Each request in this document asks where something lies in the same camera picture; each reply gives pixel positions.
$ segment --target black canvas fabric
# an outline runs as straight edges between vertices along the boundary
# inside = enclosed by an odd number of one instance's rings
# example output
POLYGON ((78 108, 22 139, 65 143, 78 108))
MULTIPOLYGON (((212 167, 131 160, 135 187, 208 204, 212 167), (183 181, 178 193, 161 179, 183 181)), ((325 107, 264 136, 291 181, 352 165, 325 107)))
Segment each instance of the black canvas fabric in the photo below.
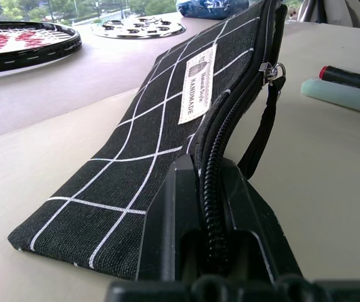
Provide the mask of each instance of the black canvas fabric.
POLYGON ((196 155, 211 122, 208 113, 178 125, 186 62, 217 44, 212 102, 224 102, 252 58, 261 10, 259 2, 160 55, 106 145, 10 234, 13 247, 134 279, 145 212, 171 162, 196 155))

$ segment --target wrist strap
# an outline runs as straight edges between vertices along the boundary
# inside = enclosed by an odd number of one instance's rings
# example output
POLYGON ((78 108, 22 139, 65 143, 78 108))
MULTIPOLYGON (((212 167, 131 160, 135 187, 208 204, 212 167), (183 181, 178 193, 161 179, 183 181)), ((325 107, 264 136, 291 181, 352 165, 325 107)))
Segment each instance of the wrist strap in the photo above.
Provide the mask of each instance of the wrist strap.
POLYGON ((272 83, 268 85, 267 107, 262 114, 260 127, 258 128, 256 135, 254 135, 249 148, 247 148, 242 159, 237 165, 246 179, 250 179, 253 176, 257 169, 262 153, 266 148, 271 130, 274 126, 276 101, 281 94, 281 89, 285 83, 285 80, 285 76, 282 76, 276 80, 273 80, 272 83))

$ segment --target window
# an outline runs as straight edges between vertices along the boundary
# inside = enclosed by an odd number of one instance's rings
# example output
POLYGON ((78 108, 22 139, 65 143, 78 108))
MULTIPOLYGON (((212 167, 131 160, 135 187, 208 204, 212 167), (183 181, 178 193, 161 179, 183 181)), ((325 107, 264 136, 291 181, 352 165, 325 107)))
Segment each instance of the window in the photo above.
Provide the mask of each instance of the window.
MULTIPOLYGON (((219 1, 208 0, 212 6, 219 1)), ((303 0, 284 2, 298 9, 303 0)), ((0 0, 0 21, 48 21, 71 26, 175 11, 176 0, 0 0)))

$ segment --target blue plastic bag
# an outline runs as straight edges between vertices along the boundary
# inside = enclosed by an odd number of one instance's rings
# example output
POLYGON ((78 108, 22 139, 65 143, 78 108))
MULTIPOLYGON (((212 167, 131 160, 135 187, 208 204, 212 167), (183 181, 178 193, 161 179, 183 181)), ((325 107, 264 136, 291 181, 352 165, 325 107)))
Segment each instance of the blue plastic bag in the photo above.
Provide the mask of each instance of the blue plastic bag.
POLYGON ((249 7, 249 0, 176 0, 177 10, 190 18, 222 20, 249 7))

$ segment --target zipper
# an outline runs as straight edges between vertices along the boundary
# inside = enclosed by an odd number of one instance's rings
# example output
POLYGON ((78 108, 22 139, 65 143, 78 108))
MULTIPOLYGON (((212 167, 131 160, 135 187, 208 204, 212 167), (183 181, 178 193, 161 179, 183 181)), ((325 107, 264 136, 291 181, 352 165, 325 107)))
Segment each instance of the zipper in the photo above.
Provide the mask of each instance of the zipper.
POLYGON ((285 67, 282 64, 272 65, 270 61, 271 42, 273 40, 273 25, 275 18, 271 13, 275 13, 276 5, 279 0, 269 0, 268 13, 266 19, 266 37, 264 44, 264 53, 259 72, 253 77, 249 85, 242 92, 236 103, 233 105, 229 114, 222 123, 211 148, 208 162, 206 165, 205 178, 203 179, 203 216, 206 222, 207 231, 207 264, 211 271, 219 274, 227 274, 230 269, 229 243, 227 239, 227 229, 225 226, 225 217, 223 214, 222 204, 219 198, 219 173, 223 153, 228 139, 233 132, 235 124, 238 122, 237 114, 240 114, 240 107, 247 96, 253 95, 252 99, 258 95, 259 91, 265 86, 273 84, 273 80, 278 76, 278 67, 283 71, 285 76, 285 67))

